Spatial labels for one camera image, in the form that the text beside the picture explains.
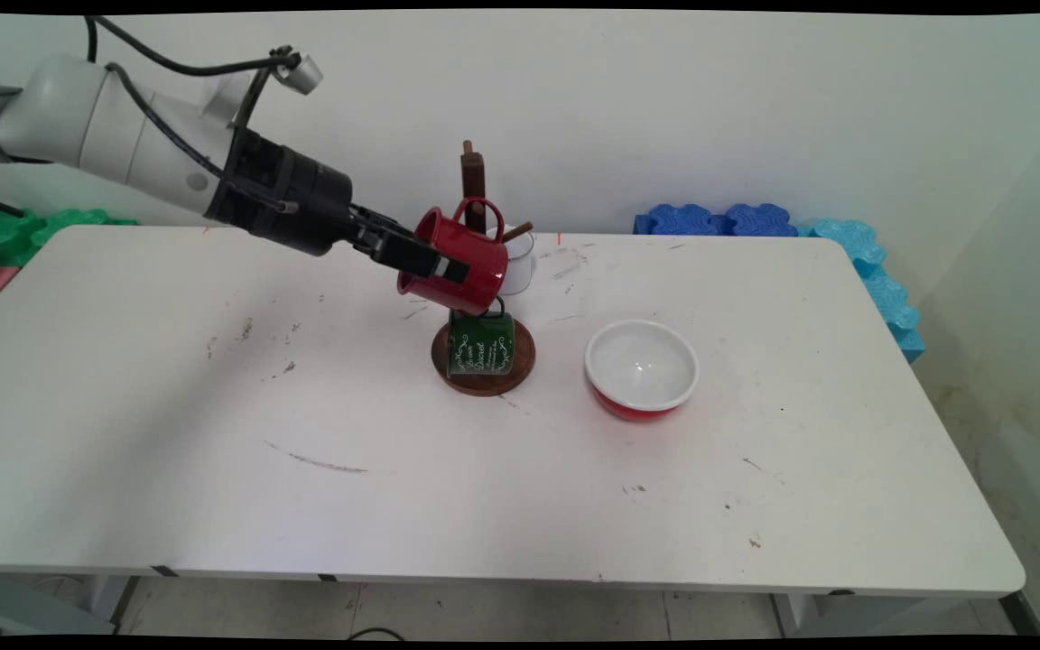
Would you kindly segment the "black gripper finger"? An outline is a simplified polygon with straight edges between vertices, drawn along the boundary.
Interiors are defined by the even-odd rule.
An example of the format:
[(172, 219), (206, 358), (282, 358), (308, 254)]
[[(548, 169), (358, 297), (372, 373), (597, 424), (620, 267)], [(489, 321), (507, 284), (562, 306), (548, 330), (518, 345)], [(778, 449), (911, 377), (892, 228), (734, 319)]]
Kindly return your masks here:
[(352, 223), (357, 227), (356, 234), (350, 236), (352, 244), (376, 244), (387, 240), (417, 240), (412, 230), (400, 225), (396, 219), (387, 217), (379, 211), (367, 209), (360, 205), (350, 206)]
[(465, 284), (470, 267), (461, 260), (442, 254), (412, 233), (368, 227), (365, 230), (365, 254), (372, 262), (411, 277), (440, 277)]

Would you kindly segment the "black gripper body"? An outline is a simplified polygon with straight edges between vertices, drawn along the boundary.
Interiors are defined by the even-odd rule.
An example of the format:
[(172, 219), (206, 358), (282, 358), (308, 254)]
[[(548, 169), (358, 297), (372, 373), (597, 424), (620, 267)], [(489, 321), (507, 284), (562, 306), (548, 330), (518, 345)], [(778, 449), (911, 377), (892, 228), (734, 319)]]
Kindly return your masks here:
[(347, 174), (288, 145), (237, 127), (222, 171), (206, 219), (314, 256), (359, 233)]

